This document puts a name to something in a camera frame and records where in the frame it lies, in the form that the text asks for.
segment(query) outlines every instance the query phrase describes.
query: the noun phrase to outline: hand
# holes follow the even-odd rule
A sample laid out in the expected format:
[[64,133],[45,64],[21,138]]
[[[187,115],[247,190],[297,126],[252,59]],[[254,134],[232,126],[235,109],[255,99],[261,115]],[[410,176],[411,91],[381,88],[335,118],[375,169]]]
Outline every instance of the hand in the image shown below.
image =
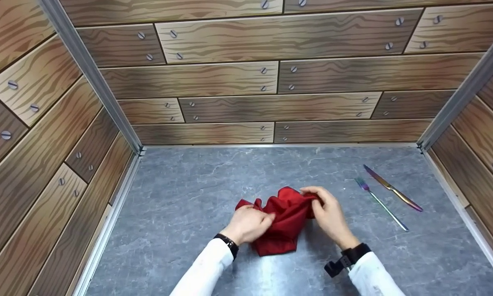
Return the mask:
[[266,214],[253,207],[250,204],[238,208],[220,234],[233,240],[236,245],[251,243],[262,236],[272,225],[275,214]]
[[334,240],[342,251],[358,246],[360,241],[349,230],[338,200],[323,187],[310,186],[301,189],[302,194],[306,192],[316,193],[322,200],[323,206],[320,201],[313,200],[312,210],[316,221],[329,238]]

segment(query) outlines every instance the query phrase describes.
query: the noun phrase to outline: person's left hand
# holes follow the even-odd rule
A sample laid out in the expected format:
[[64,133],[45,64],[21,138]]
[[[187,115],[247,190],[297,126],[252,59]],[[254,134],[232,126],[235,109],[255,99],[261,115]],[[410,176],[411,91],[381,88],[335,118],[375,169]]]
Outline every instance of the person's left hand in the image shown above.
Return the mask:
[[230,238],[235,244],[251,243],[262,236],[272,225],[275,214],[266,214],[250,204],[236,210],[230,223],[220,234]]

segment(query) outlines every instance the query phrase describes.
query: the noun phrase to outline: fork handle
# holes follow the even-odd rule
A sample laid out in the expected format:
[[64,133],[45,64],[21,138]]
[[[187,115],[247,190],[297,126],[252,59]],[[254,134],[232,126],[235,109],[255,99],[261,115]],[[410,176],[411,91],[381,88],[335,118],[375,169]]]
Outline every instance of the fork handle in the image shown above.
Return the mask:
[[374,197],[374,199],[382,206],[382,208],[384,208],[384,210],[386,210],[386,212],[393,218],[393,220],[406,232],[409,231],[408,227],[402,223],[402,221],[400,221],[396,216],[395,214],[391,213],[391,211],[389,210],[389,208],[386,207],[386,205],[374,194],[372,193],[372,191],[368,191],[368,193],[370,195],[372,195]]

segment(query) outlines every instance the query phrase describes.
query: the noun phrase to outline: black watch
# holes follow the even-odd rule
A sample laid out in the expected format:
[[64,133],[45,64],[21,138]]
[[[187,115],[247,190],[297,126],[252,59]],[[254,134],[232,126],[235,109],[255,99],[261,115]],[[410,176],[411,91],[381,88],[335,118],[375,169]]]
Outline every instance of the black watch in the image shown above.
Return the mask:
[[324,270],[327,271],[331,278],[337,276],[344,268],[349,268],[353,266],[360,260],[363,255],[369,253],[371,249],[367,246],[367,244],[361,243],[354,248],[349,248],[345,251],[342,251],[342,257],[336,261],[329,261],[324,266]]
[[237,246],[237,244],[235,244],[233,240],[222,234],[215,234],[214,238],[220,238],[226,244],[226,246],[230,249],[230,252],[232,252],[232,256],[235,260],[235,258],[237,257],[237,252],[239,251],[239,247]]

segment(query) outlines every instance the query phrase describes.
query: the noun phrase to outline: gray marble surface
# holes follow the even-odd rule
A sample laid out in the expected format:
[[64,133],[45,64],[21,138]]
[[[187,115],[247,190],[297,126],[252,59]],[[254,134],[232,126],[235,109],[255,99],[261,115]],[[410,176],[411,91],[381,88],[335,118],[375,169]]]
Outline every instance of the gray marble surface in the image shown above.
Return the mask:
[[[412,210],[363,170],[366,164],[424,208]],[[406,233],[353,180],[371,189]],[[98,269],[89,296],[168,295],[242,197],[264,201],[281,187],[321,185],[348,224],[407,295],[493,296],[493,269],[415,148],[151,148]],[[258,257],[241,247],[214,295],[357,295],[346,274],[323,265],[339,257],[315,221],[295,253]]]

